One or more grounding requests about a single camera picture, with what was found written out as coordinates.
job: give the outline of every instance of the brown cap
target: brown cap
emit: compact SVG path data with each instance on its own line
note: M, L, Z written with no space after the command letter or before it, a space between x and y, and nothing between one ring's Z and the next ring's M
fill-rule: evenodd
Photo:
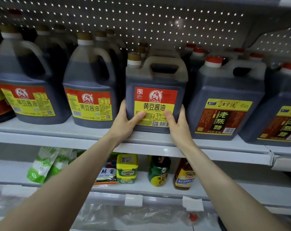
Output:
M95 36L98 37L107 37L107 33L104 31L95 31Z
M93 36L89 32L77 32L78 40L93 40Z
M114 30L113 29L106 28L105 31L106 31L107 34L114 34Z
M54 24L54 29L57 29L57 30L65 30L65 26L63 24L55 23Z
M18 29L15 26L0 25L1 32L4 33L19 33Z
M132 52L128 54L127 59L130 61L141 61L141 55L139 53Z
M145 48L144 47L137 47L136 48L136 53L145 54Z
M37 25L35 27L36 31L43 31L43 32L48 32L50 31L49 27L47 25Z
M140 47L147 48L148 47L148 43L146 43L146 42L139 42L139 46Z

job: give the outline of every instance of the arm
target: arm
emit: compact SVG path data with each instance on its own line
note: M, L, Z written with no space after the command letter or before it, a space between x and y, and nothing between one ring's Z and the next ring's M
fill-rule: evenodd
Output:
M194 143L182 106L178 123L165 111L171 139L186 156L228 231L287 230L262 204L225 174Z
M0 231L69 230L109 155L131 135L134 126L145 114L139 112L128 121L126 103L123 101L111 129L58 175L12 209L0 222Z

